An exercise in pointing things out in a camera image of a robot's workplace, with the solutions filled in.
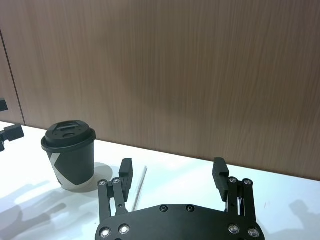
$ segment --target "bolt head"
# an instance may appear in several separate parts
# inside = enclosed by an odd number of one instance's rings
[[[112,181],[114,184],[118,184],[120,182],[120,179],[119,178],[116,178]]]
[[[110,229],[105,228],[101,231],[100,236],[102,238],[107,238],[110,235],[110,232],[111,232]]]
[[[248,234],[253,238],[258,238],[259,237],[259,232],[255,228],[249,228]]]
[[[168,206],[167,205],[161,205],[160,206],[160,211],[165,213],[166,211],[168,211]]]
[[[188,212],[192,213],[192,212],[195,210],[195,207],[192,206],[192,205],[187,205],[187,206],[186,206],[186,210],[187,210]]]
[[[237,179],[235,179],[234,177],[230,177],[229,178],[229,181],[230,181],[230,183],[236,183],[237,182]]]
[[[129,230],[130,230],[130,227],[126,224],[123,224],[119,228],[119,233],[124,235],[124,234],[127,234],[129,232]]]
[[[229,232],[232,234],[238,234],[240,232],[239,227],[234,224],[229,225],[228,229],[229,229]]]
[[[244,182],[244,184],[246,184],[246,185],[251,185],[251,184],[252,184],[252,181],[249,180],[249,179],[246,179],[246,180],[244,180],[243,182]]]

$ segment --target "paper coffee cup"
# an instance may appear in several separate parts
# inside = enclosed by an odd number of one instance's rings
[[[83,121],[52,125],[41,140],[61,187],[73,191],[86,187],[95,173],[96,132]]]

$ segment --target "table surface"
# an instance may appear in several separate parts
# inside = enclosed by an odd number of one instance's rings
[[[10,125],[0,122],[0,130]],[[93,239],[99,224],[97,191],[61,189],[41,148],[46,131],[23,130],[24,138],[6,142],[0,152],[0,239]],[[147,166],[136,210],[161,204],[224,210],[212,177],[213,162],[99,140],[94,144],[95,162],[108,164],[111,172],[124,158],[132,158],[134,169]],[[319,181],[228,168],[230,176],[253,180],[257,222],[266,240],[320,239]]]

